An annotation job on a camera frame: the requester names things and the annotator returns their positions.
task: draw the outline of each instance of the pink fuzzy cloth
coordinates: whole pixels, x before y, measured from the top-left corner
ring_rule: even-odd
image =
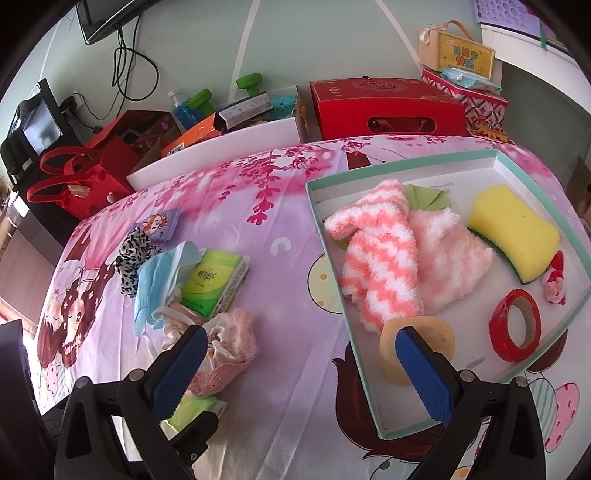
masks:
[[[418,282],[425,314],[468,295],[491,266],[492,248],[462,225],[449,208],[408,215],[418,251]]]
[[[335,240],[353,235],[341,289],[377,333],[392,318],[433,314],[470,293],[494,255],[449,208],[409,212],[396,179],[337,210],[324,227]]]
[[[207,332],[209,347],[187,389],[198,397],[224,389],[250,365],[256,353],[252,317],[244,310],[218,313],[202,326]]]

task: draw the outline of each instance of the red gift box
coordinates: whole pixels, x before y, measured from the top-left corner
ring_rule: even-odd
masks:
[[[371,134],[467,135],[464,106],[420,80],[350,78],[310,83],[322,138]]]
[[[437,72],[427,69],[423,70],[423,81],[464,104],[466,125],[469,129],[475,130],[477,125],[487,124],[493,128],[503,128],[505,108],[509,105],[509,102],[504,98],[462,88],[442,79]]]

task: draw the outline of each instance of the teal box rim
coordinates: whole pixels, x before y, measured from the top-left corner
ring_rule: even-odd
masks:
[[[318,218],[316,215],[316,210],[314,208],[314,202],[311,198],[311,193],[317,190],[325,189],[327,187],[333,187],[342,183],[347,183],[350,181],[355,180],[362,180],[367,179],[370,177],[375,177],[379,175],[387,175],[392,174],[404,170],[412,170],[415,168],[421,167],[431,167],[434,165],[441,165],[445,163],[458,163],[463,161],[470,161],[470,160],[480,160],[485,158],[494,158],[501,162],[516,178],[526,186],[526,188],[535,196],[535,198],[544,206],[546,211],[550,214],[552,219],[556,222],[558,227],[564,233],[564,236],[568,239],[571,246],[573,247],[575,253],[579,257],[580,262],[583,265],[585,272],[589,280],[591,280],[591,257],[587,252],[587,249],[584,247],[583,243],[581,242],[579,236],[573,228],[570,226],[568,220],[564,218],[564,216],[560,213],[554,202],[548,197],[546,192],[542,190],[542,188],[519,166],[515,163],[512,159],[510,159],[507,155],[499,150],[474,150],[468,152],[459,152],[459,153],[449,153],[443,155],[432,155],[429,157],[418,157],[418,158],[407,158],[405,160],[397,160],[388,163],[382,163],[379,165],[371,165],[367,167],[355,168],[354,170],[348,170],[341,173],[336,173],[334,175],[330,175],[327,177],[321,177],[319,179],[310,180],[306,183],[306,195],[308,196],[308,201],[310,204],[310,208],[312,209],[312,213],[314,216],[314,221],[316,222],[316,228],[320,235],[320,241],[322,242],[322,247],[324,249],[324,253],[326,257],[329,259],[329,264],[331,271],[333,273],[333,282],[337,292],[339,293],[339,302],[341,309],[343,311],[343,321],[345,322],[345,326],[347,328],[347,333],[349,334],[349,339],[351,343],[351,348],[353,350],[353,356],[355,357],[355,362],[357,364],[357,368],[359,371],[359,377],[361,379],[361,383],[363,385],[363,391],[365,393],[365,397],[368,401],[369,409],[374,420],[374,424],[376,426],[378,436],[383,440],[394,440],[397,438],[406,437],[408,435],[412,435],[414,433],[422,432],[425,429],[428,429],[434,425],[437,425],[439,422],[427,419],[423,420],[419,423],[411,425],[410,427],[406,427],[400,430],[396,430],[394,432],[385,432],[381,425],[379,424],[379,417],[377,409],[374,405],[373,399],[370,395],[368,395],[368,380],[365,375],[365,371],[363,370],[363,365],[359,360],[359,352],[358,347],[356,345],[355,340],[353,339],[352,331],[349,325],[349,320],[346,317],[345,312],[345,305],[342,293],[340,291],[340,287],[337,282],[338,274],[335,270],[335,266],[330,260],[330,254],[327,247],[327,238],[324,232],[324,227],[322,224],[322,220]],[[515,365],[515,367],[511,370],[509,374],[506,374],[499,380],[498,382],[507,383],[511,380],[517,373],[525,370],[530,365],[532,365],[539,357],[541,357],[547,350],[550,348],[556,340],[560,338],[560,336],[567,330],[568,326],[571,322],[576,318],[579,314],[583,306],[586,304],[589,296],[591,295],[591,288],[588,288],[583,297],[580,299],[578,305],[573,309],[571,315],[566,318],[560,328],[557,331],[548,337],[544,342],[544,345],[539,347],[531,357],[523,362],[520,362]]]

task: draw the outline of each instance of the beige tape roll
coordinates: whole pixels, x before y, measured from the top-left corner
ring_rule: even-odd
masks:
[[[414,327],[435,352],[451,360],[456,351],[456,336],[450,325],[439,317],[407,317],[387,321],[379,338],[379,364],[388,380],[410,385],[410,379],[395,353],[396,334],[404,327]]]

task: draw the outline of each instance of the blue liquid bottle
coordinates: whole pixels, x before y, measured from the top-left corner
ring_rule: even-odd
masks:
[[[173,115],[186,130],[194,127],[202,120],[202,118],[199,118],[195,112],[186,105],[187,102],[181,102],[178,99],[178,92],[176,90],[171,90],[168,93],[168,96],[173,101]]]

